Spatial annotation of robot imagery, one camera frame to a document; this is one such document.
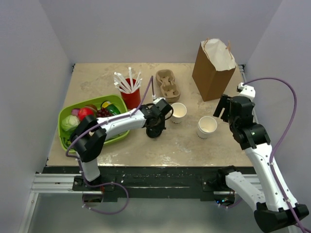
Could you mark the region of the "cardboard cup carrier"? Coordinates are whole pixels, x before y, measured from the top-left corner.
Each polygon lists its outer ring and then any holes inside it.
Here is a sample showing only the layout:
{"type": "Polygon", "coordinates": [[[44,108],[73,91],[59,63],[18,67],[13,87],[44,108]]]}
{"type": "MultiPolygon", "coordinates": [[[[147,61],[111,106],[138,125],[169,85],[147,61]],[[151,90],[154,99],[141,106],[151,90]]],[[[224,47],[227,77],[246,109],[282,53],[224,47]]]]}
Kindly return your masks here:
{"type": "Polygon", "coordinates": [[[170,69],[162,69],[156,73],[156,82],[161,94],[168,103],[177,102],[180,98],[180,88],[175,82],[174,73],[170,69]]]}

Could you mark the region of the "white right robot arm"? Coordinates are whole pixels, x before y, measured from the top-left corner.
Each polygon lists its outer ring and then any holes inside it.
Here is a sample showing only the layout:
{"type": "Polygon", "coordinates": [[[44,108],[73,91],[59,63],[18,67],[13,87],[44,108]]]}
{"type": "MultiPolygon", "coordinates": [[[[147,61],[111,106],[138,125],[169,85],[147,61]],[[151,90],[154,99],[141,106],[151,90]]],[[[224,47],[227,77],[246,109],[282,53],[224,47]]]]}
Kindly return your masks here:
{"type": "Polygon", "coordinates": [[[266,129],[253,121],[255,104],[245,96],[222,95],[214,112],[229,124],[233,138],[251,161],[262,189],[258,190],[234,166],[218,170],[214,185],[223,191],[234,190],[253,210],[264,233],[297,224],[309,214],[286,186],[275,159],[266,129]]]}

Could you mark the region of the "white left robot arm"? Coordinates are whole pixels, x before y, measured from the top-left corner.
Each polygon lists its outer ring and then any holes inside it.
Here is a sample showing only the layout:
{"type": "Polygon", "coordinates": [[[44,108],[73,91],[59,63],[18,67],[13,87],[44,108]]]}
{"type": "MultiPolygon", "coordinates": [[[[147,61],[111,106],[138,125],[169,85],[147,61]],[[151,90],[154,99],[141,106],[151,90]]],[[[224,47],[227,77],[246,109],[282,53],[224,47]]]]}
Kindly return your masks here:
{"type": "Polygon", "coordinates": [[[87,116],[71,134],[71,144],[66,156],[78,160],[84,186],[89,190],[96,190],[101,184],[97,157],[105,141],[141,128],[146,129],[149,138],[157,138],[166,129],[165,122],[173,113],[172,106],[163,98],[158,98],[153,103],[140,104],[137,108],[116,116],[87,116]]]}

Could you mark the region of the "black coffee lid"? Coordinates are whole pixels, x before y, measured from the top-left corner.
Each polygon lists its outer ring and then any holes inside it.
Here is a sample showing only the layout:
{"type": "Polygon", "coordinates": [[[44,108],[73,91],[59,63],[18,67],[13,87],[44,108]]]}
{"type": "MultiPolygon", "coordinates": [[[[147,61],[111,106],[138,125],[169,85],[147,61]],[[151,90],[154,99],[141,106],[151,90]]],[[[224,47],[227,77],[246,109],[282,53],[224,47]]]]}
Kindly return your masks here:
{"type": "Polygon", "coordinates": [[[166,127],[150,127],[146,128],[146,134],[149,138],[158,138],[164,130],[166,127]]]}

